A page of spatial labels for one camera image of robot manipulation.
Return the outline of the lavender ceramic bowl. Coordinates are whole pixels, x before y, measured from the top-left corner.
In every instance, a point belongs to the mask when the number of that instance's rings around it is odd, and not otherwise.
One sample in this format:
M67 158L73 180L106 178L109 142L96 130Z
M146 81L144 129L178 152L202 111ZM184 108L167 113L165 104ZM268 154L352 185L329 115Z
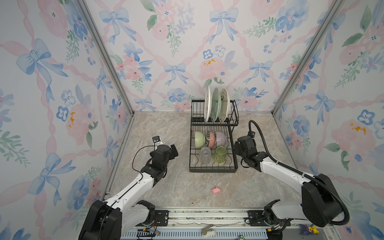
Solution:
M220 131L216 132L216 147L226 147L227 146L227 136Z

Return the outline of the green glass cup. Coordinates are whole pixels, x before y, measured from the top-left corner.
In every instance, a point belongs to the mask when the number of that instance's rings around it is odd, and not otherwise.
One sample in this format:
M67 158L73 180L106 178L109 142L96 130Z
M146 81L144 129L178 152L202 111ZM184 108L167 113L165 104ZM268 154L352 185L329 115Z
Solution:
M215 149L213 158L214 162L218 164L224 164L228 155L227 148L224 146L218 146Z

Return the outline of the clear glass cup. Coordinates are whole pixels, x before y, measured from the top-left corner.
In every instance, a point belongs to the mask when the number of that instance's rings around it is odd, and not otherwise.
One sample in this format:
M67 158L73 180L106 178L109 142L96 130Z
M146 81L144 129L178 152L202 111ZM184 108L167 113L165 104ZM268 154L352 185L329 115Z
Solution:
M199 163L201 165L208 165L212 158L212 152L209 147L201 147L199 152Z

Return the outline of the red white patterned bowl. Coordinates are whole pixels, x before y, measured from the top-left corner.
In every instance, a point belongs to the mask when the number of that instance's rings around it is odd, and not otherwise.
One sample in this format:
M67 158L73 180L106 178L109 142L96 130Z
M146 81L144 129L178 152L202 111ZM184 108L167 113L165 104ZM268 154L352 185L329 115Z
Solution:
M208 148L213 148L216 144L216 135L213 132L208 132L206 134L206 146Z

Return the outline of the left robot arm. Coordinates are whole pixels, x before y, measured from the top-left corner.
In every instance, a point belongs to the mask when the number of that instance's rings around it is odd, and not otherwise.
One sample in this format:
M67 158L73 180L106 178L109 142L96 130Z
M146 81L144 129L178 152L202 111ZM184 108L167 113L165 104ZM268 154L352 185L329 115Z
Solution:
M159 145L138 176L113 197L94 202L80 231L79 240L119 240L133 227L155 222L155 205L140 198L168 172L168 163L179 155L175 145Z

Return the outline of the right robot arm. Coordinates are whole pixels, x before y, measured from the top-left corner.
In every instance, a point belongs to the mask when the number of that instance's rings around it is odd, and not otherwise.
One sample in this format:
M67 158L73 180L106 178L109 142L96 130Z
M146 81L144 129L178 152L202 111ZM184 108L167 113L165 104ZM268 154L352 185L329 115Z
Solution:
M298 202L274 200L268 203L260 217L266 225L275 226L289 220L305 220L318 227L349 222L348 209L327 176L301 172L271 158L266 152L259 152L255 140L249 136L238 138L234 152L249 168L280 180L301 195Z

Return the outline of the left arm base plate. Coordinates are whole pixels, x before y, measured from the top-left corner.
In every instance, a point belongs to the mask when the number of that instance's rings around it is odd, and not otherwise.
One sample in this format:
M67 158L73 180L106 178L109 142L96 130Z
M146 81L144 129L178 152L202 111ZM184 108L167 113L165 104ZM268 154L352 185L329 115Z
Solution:
M149 214L149 218L144 222L137 225L137 227L167 227L169 222L168 210L155 210Z

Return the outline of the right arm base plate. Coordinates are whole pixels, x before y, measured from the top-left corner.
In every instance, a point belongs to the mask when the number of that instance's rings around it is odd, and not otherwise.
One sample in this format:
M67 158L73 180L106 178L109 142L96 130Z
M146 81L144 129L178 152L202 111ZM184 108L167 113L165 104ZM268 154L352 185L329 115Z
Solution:
M278 227L283 226L287 219L278 219L273 213L265 210L247 211L245 223L252 227Z

